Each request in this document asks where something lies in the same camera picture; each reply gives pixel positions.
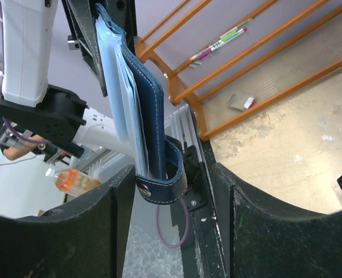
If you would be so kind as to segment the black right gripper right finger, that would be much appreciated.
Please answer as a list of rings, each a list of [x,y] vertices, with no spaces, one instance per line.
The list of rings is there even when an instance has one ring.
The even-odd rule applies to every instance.
[[[210,177],[230,277],[342,277],[342,210],[286,203],[220,163]]]

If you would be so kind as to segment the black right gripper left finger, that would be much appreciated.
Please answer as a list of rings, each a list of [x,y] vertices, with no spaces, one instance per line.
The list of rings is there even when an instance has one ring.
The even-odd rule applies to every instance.
[[[0,216],[0,277],[121,277],[134,193],[128,165],[39,217]]]

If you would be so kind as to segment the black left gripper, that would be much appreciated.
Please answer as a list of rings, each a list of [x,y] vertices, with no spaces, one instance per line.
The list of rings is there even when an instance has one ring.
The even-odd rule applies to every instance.
[[[137,44],[137,21],[135,0],[108,0],[107,11],[111,19],[126,32],[127,46],[133,54]],[[96,33],[96,1],[62,1],[71,35],[85,64],[96,76],[101,92],[107,97],[104,72]]]

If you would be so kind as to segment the blue leather card holder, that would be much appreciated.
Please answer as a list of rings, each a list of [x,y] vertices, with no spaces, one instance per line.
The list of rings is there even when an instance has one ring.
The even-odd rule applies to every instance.
[[[130,51],[126,32],[95,5],[95,22],[105,89],[120,142],[130,145],[136,165],[136,185],[142,197],[167,205],[187,189],[181,150],[165,134],[163,88]]]

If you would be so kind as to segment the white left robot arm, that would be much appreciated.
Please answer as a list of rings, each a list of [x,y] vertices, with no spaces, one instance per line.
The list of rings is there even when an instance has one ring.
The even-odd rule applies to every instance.
[[[73,45],[98,79],[111,117],[48,81],[57,1],[0,1],[3,77],[0,114],[58,145],[77,142],[129,156],[134,143],[136,85],[122,51],[133,47],[133,1],[63,1]]]

